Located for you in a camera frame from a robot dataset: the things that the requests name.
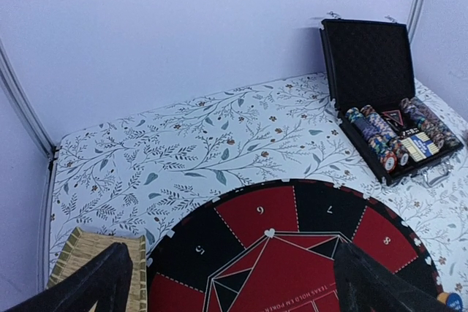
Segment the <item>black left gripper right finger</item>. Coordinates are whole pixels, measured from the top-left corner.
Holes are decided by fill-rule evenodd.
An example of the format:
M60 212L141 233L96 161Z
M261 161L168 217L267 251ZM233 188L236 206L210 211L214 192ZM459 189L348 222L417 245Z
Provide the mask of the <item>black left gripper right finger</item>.
M352 243L336 249L333 272L340 311L452 311Z

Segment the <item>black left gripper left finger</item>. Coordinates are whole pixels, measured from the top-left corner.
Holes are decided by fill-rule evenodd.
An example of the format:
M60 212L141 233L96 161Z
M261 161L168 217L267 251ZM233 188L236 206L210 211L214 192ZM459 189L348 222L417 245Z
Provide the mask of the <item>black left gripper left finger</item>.
M9 311L125 311L131 280L127 245L113 243L62 282Z

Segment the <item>blue small blind button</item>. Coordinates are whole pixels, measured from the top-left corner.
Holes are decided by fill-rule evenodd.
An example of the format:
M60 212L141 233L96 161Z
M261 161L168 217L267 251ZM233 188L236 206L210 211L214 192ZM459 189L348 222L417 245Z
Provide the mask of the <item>blue small blind button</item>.
M462 298L456 292L441 292L438 294L437 300L454 311L464 310Z

